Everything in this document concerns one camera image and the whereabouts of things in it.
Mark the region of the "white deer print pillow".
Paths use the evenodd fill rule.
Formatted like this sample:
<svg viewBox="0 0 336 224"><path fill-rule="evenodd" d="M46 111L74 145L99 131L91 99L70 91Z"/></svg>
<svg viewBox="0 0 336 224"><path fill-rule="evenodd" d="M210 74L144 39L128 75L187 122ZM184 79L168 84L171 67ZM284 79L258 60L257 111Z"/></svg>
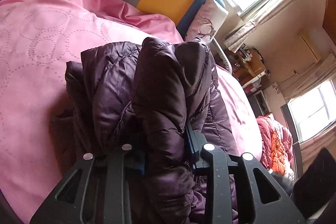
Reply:
<svg viewBox="0 0 336 224"><path fill-rule="evenodd" d="M204 43L209 44L223 25L228 14L229 11L216 0L206 0L191 22L185 41L201 39Z"/></svg>

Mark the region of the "wooden desk with clutter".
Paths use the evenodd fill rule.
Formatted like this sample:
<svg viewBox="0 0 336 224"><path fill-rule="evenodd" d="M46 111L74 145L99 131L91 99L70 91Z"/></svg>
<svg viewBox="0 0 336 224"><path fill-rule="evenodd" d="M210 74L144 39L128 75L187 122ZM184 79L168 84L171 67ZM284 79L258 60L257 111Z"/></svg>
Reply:
<svg viewBox="0 0 336 224"><path fill-rule="evenodd" d="M247 86L262 78L266 73L264 59L256 48L239 49L235 53L238 69L233 72L233 76L239 81L241 86Z"/></svg>

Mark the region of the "pink patterned window curtain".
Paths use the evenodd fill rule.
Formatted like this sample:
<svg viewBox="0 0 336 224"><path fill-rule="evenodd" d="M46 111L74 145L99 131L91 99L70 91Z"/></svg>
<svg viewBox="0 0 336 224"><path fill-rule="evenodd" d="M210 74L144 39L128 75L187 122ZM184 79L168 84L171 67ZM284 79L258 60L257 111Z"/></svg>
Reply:
<svg viewBox="0 0 336 224"><path fill-rule="evenodd" d="M282 10L286 9L293 1L294 0L268 0L250 20L236 29L224 40L226 48L233 53L237 52L248 36L255 32L258 27L274 18L282 12Z"/></svg>

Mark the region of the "red gift bag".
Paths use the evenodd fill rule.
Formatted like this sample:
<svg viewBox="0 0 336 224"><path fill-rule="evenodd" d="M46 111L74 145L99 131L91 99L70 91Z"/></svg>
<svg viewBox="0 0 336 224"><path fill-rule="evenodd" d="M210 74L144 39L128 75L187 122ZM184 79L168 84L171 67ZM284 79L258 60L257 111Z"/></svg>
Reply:
<svg viewBox="0 0 336 224"><path fill-rule="evenodd" d="M245 94L248 96L249 94L254 94L258 88L261 86L261 84L259 82L254 82L254 83L251 83L249 85L247 85L245 88L244 88L244 92Z"/></svg>

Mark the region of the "red ruffled blanket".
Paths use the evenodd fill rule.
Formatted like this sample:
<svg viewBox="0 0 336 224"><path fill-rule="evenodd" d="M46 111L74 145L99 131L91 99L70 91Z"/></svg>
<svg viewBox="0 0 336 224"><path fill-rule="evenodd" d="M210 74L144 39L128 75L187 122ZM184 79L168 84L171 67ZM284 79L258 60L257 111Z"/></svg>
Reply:
<svg viewBox="0 0 336 224"><path fill-rule="evenodd" d="M260 162L267 170L294 180L293 139L290 131L269 117L259 116L256 120L262 137Z"/></svg>

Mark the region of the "purple quilted down jacket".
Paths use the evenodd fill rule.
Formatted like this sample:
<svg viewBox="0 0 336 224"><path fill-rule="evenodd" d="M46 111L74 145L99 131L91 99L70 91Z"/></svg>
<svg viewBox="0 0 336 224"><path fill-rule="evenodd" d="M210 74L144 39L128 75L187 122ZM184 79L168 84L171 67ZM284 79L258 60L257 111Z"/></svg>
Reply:
<svg viewBox="0 0 336 224"><path fill-rule="evenodd" d="M185 124L238 154L209 47L110 43L68 62L65 79L73 108L50 123L63 167L129 143L145 154L145 174L130 180L134 222L204 223L207 179L191 172Z"/></svg>

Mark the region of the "grey curved bed rail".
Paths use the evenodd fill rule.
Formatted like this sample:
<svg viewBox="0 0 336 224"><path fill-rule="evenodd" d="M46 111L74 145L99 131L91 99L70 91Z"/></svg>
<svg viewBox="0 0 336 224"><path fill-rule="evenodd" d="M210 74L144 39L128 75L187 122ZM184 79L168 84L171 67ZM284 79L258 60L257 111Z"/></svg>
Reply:
<svg viewBox="0 0 336 224"><path fill-rule="evenodd" d="M217 42L217 40L215 38L212 39L211 44L215 47L219 57L221 58L221 60L224 64L224 68L232 75L233 70L232 70L231 63L230 63L228 57L226 56L226 54L224 53L220 44Z"/></svg>

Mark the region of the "white low cabinet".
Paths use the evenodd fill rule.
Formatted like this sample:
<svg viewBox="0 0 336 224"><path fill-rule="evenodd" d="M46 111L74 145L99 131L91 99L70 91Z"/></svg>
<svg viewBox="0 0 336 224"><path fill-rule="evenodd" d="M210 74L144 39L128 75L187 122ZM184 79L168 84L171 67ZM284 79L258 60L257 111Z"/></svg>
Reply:
<svg viewBox="0 0 336 224"><path fill-rule="evenodd" d="M259 116L267 116L271 113L263 91L260 90L249 95L247 98L256 118Z"/></svg>

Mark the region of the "black cushion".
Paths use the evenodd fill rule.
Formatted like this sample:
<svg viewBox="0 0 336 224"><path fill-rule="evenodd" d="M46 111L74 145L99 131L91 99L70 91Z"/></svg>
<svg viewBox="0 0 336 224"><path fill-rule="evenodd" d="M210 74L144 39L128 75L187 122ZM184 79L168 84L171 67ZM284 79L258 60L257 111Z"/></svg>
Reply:
<svg viewBox="0 0 336 224"><path fill-rule="evenodd" d="M309 218L335 194L335 159L321 149L293 188L293 200L304 218Z"/></svg>

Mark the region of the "side window curtain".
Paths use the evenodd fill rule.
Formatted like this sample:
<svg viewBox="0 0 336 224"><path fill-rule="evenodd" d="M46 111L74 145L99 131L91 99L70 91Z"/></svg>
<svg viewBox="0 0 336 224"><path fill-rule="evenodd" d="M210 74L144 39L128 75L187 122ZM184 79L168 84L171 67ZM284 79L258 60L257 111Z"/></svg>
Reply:
<svg viewBox="0 0 336 224"><path fill-rule="evenodd" d="M335 54L330 52L327 57L304 69L297 77L290 77L277 83L286 102L303 96L323 82L335 76Z"/></svg>

